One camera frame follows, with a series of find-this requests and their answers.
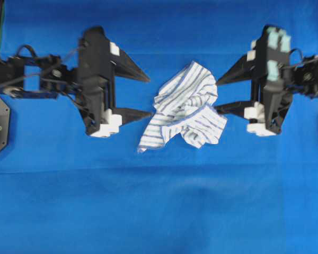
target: blue stripe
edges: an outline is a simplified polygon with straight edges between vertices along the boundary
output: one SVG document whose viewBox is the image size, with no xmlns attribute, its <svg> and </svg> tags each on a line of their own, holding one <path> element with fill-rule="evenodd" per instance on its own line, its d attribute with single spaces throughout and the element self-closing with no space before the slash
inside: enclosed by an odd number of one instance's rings
<svg viewBox="0 0 318 254">
<path fill-rule="evenodd" d="M 207 84 L 207 85 L 203 86 L 203 88 L 207 87 L 207 86 L 215 86 L 215 84 Z"/>
<path fill-rule="evenodd" d="M 215 125 L 213 122 L 211 122 L 209 119 L 207 119 L 206 117 L 204 117 L 203 115 L 202 115 L 202 117 L 203 118 L 205 118 L 210 124 L 212 124 L 214 127 L 216 127 L 216 128 L 218 128 L 218 129 L 221 129 L 221 130 L 223 130 L 223 128 L 221 128 L 221 127 L 219 127 L 219 126 L 217 126 L 217 125 Z"/>
<path fill-rule="evenodd" d="M 185 132 L 185 133 L 182 135 L 182 137 L 185 138 L 185 136 L 186 136 L 187 133 L 189 133 L 189 132 L 188 132 L 188 131 Z"/>
<path fill-rule="evenodd" d="M 157 131 L 155 131 L 155 130 L 148 130 L 148 129 L 146 129 L 145 130 L 145 133 L 146 132 L 155 132 L 155 133 L 160 133 L 160 128 L 157 130 Z"/>
<path fill-rule="evenodd" d="M 224 117 L 223 115 L 219 115 L 218 112 L 217 112 L 211 105 L 207 104 L 207 106 L 208 106 L 208 108 L 209 108 L 212 112 L 214 112 L 214 113 L 216 114 L 217 117 L 222 118 L 222 119 L 224 119 L 224 120 L 227 122 L 227 118 L 226 118 L 226 117 Z M 217 121 L 218 121 L 220 124 L 226 125 L 226 122 L 225 122 L 225 123 L 222 123 L 222 122 L 219 121 L 219 120 L 217 120 Z"/>
<path fill-rule="evenodd" d="M 159 127 L 162 127 L 162 126 L 163 126 L 163 124 L 155 124 L 155 123 L 149 123 L 148 125 L 159 126 Z"/>
<path fill-rule="evenodd" d="M 206 139 L 209 143 L 212 143 L 212 142 L 208 139 L 208 137 L 205 135 L 205 133 L 203 133 L 203 132 L 200 131 L 200 130 L 198 130 L 198 131 L 205 137 L 205 139 Z"/>
<path fill-rule="evenodd" d="M 144 134 L 143 137 L 149 137 L 149 138 L 160 139 L 160 140 L 162 139 L 161 136 L 154 136 L 154 135 L 147 135 L 147 134 Z"/>
<path fill-rule="evenodd" d="M 193 131 L 189 131 L 189 132 L 187 132 L 187 133 L 189 133 L 187 138 L 188 138 L 189 140 L 192 140 L 192 139 L 191 139 L 191 136 L 194 134 L 194 132 L 193 132 Z"/>
<path fill-rule="evenodd" d="M 189 116 L 183 118 L 183 119 L 180 119 L 180 120 L 177 120 L 175 121 L 174 123 L 171 123 L 171 124 L 168 124 L 167 126 L 168 127 L 171 127 L 173 125 L 177 125 L 177 124 L 180 124 L 188 119 L 191 119 L 192 117 L 194 117 L 196 114 L 198 114 L 200 111 L 204 110 L 206 107 L 206 104 L 204 104 L 201 108 L 199 108 L 198 110 L 194 111 L 192 114 L 190 114 Z"/>
<path fill-rule="evenodd" d="M 206 124 L 204 124 L 204 123 L 202 123 L 202 122 L 200 122 L 200 121 L 198 121 L 198 120 L 196 120 L 196 123 L 199 123 L 199 124 L 201 124 L 202 126 L 204 126 L 204 127 L 206 127 L 206 128 L 212 129 L 211 126 L 208 126 L 208 125 L 206 125 Z"/>
<path fill-rule="evenodd" d="M 210 130 L 212 130 L 212 128 L 211 127 L 208 127 L 207 129 L 204 129 L 204 132 L 207 132 L 209 135 L 210 135 L 210 137 L 214 137 L 214 138 L 216 138 L 217 140 L 219 140 L 219 138 L 218 137 L 216 137 L 216 134 L 215 133 L 212 133 Z"/>
<path fill-rule="evenodd" d="M 172 119 L 168 118 L 168 119 L 165 119 L 165 118 L 152 118 L 152 120 L 157 120 L 157 121 L 171 121 Z"/>
<path fill-rule="evenodd" d="M 210 93 L 210 92 L 207 92 L 206 94 L 209 94 L 209 95 L 212 95 L 212 96 L 218 97 L 218 95 L 213 94 L 213 93 Z"/>
<path fill-rule="evenodd" d="M 209 76 L 212 76 L 212 74 L 206 75 L 206 76 L 203 78 L 203 80 L 204 80 L 205 78 L 209 77 Z M 196 93 L 196 91 L 197 91 L 199 85 L 201 84 L 201 82 L 196 86 L 196 89 L 195 89 L 195 91 L 194 91 L 192 94 L 195 94 L 195 93 Z M 207 84 L 207 85 L 204 85 L 203 88 L 204 88 L 205 86 L 209 86 L 209 85 L 214 86 L 215 84 Z"/>
<path fill-rule="evenodd" d="M 158 115 L 163 115 L 163 116 L 168 116 L 168 117 L 174 117 L 174 115 L 164 115 L 163 113 L 160 113 L 160 112 L 157 112 L 156 114 L 158 114 Z"/>
<path fill-rule="evenodd" d="M 197 77 L 194 79 L 194 81 L 191 83 L 191 85 L 193 85 L 193 84 L 196 82 L 196 80 L 199 78 L 199 76 L 200 76 L 200 74 L 202 73 L 203 70 L 205 70 L 205 68 L 204 68 L 203 66 L 201 66 L 201 70 L 200 70 L 199 74 L 198 74 Z M 196 85 L 196 88 L 195 88 L 195 90 L 193 91 L 193 93 L 192 93 L 191 95 L 193 95 L 193 94 L 196 93 L 196 91 L 197 91 L 198 87 L 200 86 L 201 82 Z"/>
<path fill-rule="evenodd" d="M 226 122 L 225 122 L 225 123 L 222 123 L 219 119 L 217 119 L 216 116 L 209 115 L 209 117 L 210 117 L 212 120 L 216 121 L 216 122 L 219 124 L 219 126 L 223 126 L 223 125 L 225 126 L 225 125 L 226 125 Z"/>
<path fill-rule="evenodd" d="M 162 122 L 163 124 L 171 123 L 171 121 L 169 119 L 168 120 L 165 120 L 165 119 L 152 119 L 152 120 L 156 120 L 156 121 Z"/>
<path fill-rule="evenodd" d="M 173 91 L 171 91 L 169 94 L 167 94 L 162 100 L 160 100 L 158 103 L 162 102 L 164 99 L 166 99 L 167 97 L 169 97 L 179 86 L 180 84 L 185 80 L 187 74 L 190 72 L 192 66 L 195 64 L 195 62 L 193 61 L 190 66 L 188 67 L 188 69 L 186 70 L 184 76 L 180 79 L 180 81 L 178 82 L 178 84 L 175 86 L 175 88 L 173 89 Z"/>
<path fill-rule="evenodd" d="M 197 69 L 198 69 L 198 67 L 194 70 L 194 72 L 193 72 L 193 74 L 191 75 L 190 78 L 192 78 L 192 77 L 194 76 L 194 74 L 196 73 Z M 194 81 L 193 81 L 191 84 L 193 84 L 193 83 L 198 79 L 198 77 L 199 77 L 199 75 L 200 75 L 200 73 L 202 72 L 203 69 L 204 69 L 204 68 L 202 67 L 201 70 L 200 70 L 200 72 L 198 73 L 198 75 L 196 76 L 196 78 L 194 79 Z M 184 93 L 184 92 L 186 92 L 185 89 L 184 89 L 181 93 L 179 93 L 174 99 L 172 99 L 172 100 L 170 100 L 168 103 L 166 103 L 165 106 L 162 108 L 161 111 L 164 111 L 164 110 L 167 108 L 168 105 L 170 105 L 172 102 L 174 102 L 174 101 L 175 101 L 182 93 Z"/>
</svg>

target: white plastic part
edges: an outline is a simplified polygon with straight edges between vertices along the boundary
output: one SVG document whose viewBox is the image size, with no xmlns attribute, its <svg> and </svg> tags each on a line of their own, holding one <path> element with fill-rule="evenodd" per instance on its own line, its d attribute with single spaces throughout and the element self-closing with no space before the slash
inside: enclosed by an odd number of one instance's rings
<svg viewBox="0 0 318 254">
<path fill-rule="evenodd" d="M 269 81 L 277 81 L 279 79 L 279 69 L 278 69 L 278 62 L 274 60 L 267 61 L 267 70 L 268 76 L 267 79 Z"/>
<path fill-rule="evenodd" d="M 96 138 L 108 138 L 111 134 L 118 133 L 119 126 L 122 125 L 122 116 L 113 115 L 111 109 L 107 109 L 103 112 L 102 116 L 108 123 L 100 124 L 100 129 L 91 134 L 91 136 Z"/>
<path fill-rule="evenodd" d="M 114 42 L 110 42 L 110 52 L 115 56 L 120 56 L 120 49 Z"/>
<path fill-rule="evenodd" d="M 249 123 L 246 130 L 250 133 L 254 133 L 260 137 L 276 135 L 266 129 L 265 126 L 265 110 L 264 105 L 259 102 L 255 102 L 253 107 L 246 107 L 244 109 L 244 118 L 256 119 L 258 123 Z"/>
<path fill-rule="evenodd" d="M 271 30 L 269 32 L 268 46 L 276 50 L 278 48 L 278 39 L 279 33 L 276 32 L 276 29 Z"/>
<path fill-rule="evenodd" d="M 252 61 L 254 59 L 255 59 L 255 50 L 248 51 L 246 60 L 247 61 Z"/>
<path fill-rule="evenodd" d="M 256 134 L 259 137 L 276 135 L 274 132 L 266 129 L 265 123 L 249 123 L 246 130 L 250 133 Z"/>
<path fill-rule="evenodd" d="M 257 40 L 251 42 L 251 49 L 254 49 L 255 45 L 257 45 Z"/>
<path fill-rule="evenodd" d="M 280 51 L 281 52 L 290 52 L 291 50 L 291 36 L 288 35 L 283 35 L 281 37 L 281 47 L 280 47 Z"/>
</svg>

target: cloth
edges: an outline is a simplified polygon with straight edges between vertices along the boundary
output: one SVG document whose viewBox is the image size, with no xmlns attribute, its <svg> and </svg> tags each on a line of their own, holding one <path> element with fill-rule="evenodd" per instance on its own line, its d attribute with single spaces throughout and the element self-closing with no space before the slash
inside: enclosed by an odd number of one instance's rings
<svg viewBox="0 0 318 254">
<path fill-rule="evenodd" d="M 140 140 L 138 152 L 161 148 L 179 133 L 196 148 L 217 144 L 227 122 L 211 106 L 217 97 L 214 76 L 193 61 L 154 98 L 157 112 Z"/>
</svg>

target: cable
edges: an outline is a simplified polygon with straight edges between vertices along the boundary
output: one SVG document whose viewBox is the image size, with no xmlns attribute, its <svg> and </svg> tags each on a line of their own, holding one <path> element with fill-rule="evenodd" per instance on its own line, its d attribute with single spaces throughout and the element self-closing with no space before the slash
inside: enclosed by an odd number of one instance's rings
<svg viewBox="0 0 318 254">
<path fill-rule="evenodd" d="M 20 46 L 20 47 L 17 49 L 17 51 L 16 51 L 16 53 L 15 53 L 15 56 L 16 56 L 16 57 L 20 57 L 20 52 L 21 52 L 21 50 L 23 50 L 23 49 L 27 49 L 27 50 L 30 52 L 32 58 L 37 58 L 37 57 L 38 57 L 37 54 L 36 54 L 36 52 L 35 52 L 35 50 L 34 50 L 31 46 L 29 46 L 29 45 L 27 45 L 27 44 Z"/>
<path fill-rule="evenodd" d="M 58 59 L 58 61 L 57 61 L 56 64 L 50 66 L 49 68 L 47 68 L 47 69 L 45 69 L 45 70 L 43 70 L 43 71 L 41 71 L 41 72 L 35 72 L 35 73 L 28 74 L 28 75 L 23 75 L 23 76 L 21 76 L 21 77 L 18 77 L 18 78 L 15 78 L 15 79 L 12 79 L 12 80 L 9 80 L 9 81 L 0 83 L 0 89 L 1 89 L 1 88 L 4 88 L 4 87 L 6 87 L 6 86 L 9 86 L 9 85 L 13 85 L 13 84 L 18 83 L 18 82 L 21 82 L 21 81 L 23 81 L 23 80 L 26 79 L 26 78 L 35 77 L 35 76 L 40 76 L 40 77 L 44 76 L 44 75 L 50 73 L 52 70 L 58 68 L 62 63 L 66 62 L 68 59 L 70 59 L 70 58 L 72 57 L 72 55 L 73 55 L 76 51 L 78 51 L 78 50 L 80 50 L 80 49 L 82 49 L 82 48 L 83 48 L 83 47 L 80 46 L 80 47 L 77 47 L 77 48 L 71 50 L 71 51 L 64 57 L 63 60 Z"/>
<path fill-rule="evenodd" d="M 73 100 L 72 97 L 70 97 L 69 94 L 66 94 L 66 93 L 64 93 L 64 92 L 61 92 L 61 94 L 64 95 L 64 96 L 66 96 L 66 97 L 68 97 L 68 98 L 70 99 L 70 101 L 71 101 L 77 108 L 79 108 L 80 110 L 83 110 L 83 111 L 88 112 L 88 111 L 84 108 L 84 105 L 79 104 L 78 102 L 76 102 L 75 100 Z"/>
<path fill-rule="evenodd" d="M 290 55 L 295 52 L 298 51 L 299 52 L 299 56 L 301 57 L 301 61 L 304 60 L 304 56 L 303 56 L 303 52 L 299 49 L 299 48 L 294 48 L 293 50 L 291 50 Z"/>
<path fill-rule="evenodd" d="M 299 62 L 295 65 L 288 65 L 288 66 L 283 66 L 282 69 L 292 69 L 294 67 L 297 67 L 299 65 L 306 65 L 306 64 L 310 64 L 311 62 L 317 62 L 318 61 L 318 57 L 314 58 L 312 60 L 308 60 L 308 61 L 303 61 L 303 62 Z"/>
</svg>

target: blue backdrop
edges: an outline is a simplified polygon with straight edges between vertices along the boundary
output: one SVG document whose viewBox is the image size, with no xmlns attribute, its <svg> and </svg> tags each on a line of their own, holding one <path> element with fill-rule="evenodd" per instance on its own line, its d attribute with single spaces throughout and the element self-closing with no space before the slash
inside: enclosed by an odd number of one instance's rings
<svg viewBox="0 0 318 254">
<path fill-rule="evenodd" d="M 7 0 L 5 13 L 4 59 L 21 44 L 64 56 L 103 26 L 152 79 L 117 78 L 117 105 L 146 111 L 191 60 L 219 78 L 268 23 L 318 54 L 318 0 Z M 249 87 L 219 88 L 216 104 L 248 98 Z M 175 137 L 137 154 L 149 119 L 95 139 L 67 98 L 2 98 L 12 115 L 0 153 L 0 253 L 318 253 L 318 100 L 295 96 L 277 137 L 248 134 L 228 116 L 216 146 Z"/>
</svg>

